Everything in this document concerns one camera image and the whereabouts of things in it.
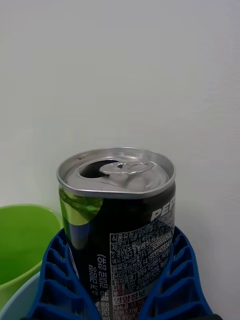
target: soda can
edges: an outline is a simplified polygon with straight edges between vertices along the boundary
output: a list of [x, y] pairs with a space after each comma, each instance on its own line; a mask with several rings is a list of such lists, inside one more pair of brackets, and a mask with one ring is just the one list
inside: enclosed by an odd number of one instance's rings
[[103, 320], [134, 320], [168, 262], [175, 226], [171, 160], [134, 147], [86, 151], [57, 169], [75, 273]]

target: green bucket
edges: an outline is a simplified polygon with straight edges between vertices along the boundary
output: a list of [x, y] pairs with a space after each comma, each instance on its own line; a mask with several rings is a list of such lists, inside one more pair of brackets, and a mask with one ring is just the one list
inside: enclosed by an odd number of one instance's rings
[[0, 207], [0, 310], [40, 271], [43, 255], [62, 227], [61, 219], [40, 205]]

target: green graphic on can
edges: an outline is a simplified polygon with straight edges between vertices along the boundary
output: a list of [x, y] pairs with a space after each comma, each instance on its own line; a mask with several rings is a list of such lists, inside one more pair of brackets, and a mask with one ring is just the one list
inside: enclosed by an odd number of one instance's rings
[[74, 226], [89, 223], [99, 212], [104, 199], [77, 196], [59, 188], [62, 216]]

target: can lid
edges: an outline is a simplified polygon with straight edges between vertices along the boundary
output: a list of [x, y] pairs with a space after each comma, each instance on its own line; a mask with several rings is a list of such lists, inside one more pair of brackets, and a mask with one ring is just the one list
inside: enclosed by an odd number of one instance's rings
[[74, 195], [143, 199], [174, 182], [176, 169], [164, 155], [134, 147], [103, 148], [76, 154], [60, 164], [60, 185]]

